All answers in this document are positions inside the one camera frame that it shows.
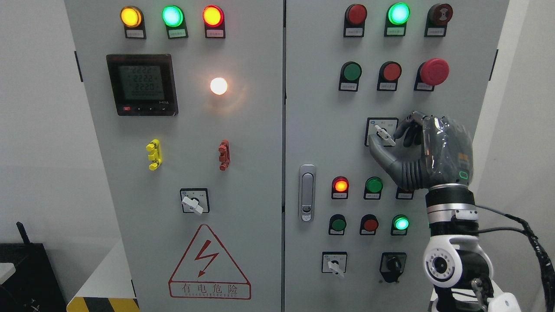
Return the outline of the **gray robotic hand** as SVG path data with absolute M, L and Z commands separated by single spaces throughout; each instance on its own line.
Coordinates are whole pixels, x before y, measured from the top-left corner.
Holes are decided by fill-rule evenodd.
M 469 132 L 447 116 L 413 111 L 392 137 L 404 138 L 404 148 L 421 146 L 418 159 L 402 160 L 386 150 L 378 130 L 369 137 L 369 152 L 395 184 L 403 190 L 430 189 L 456 184 L 468 187 L 473 178 L 473 149 Z

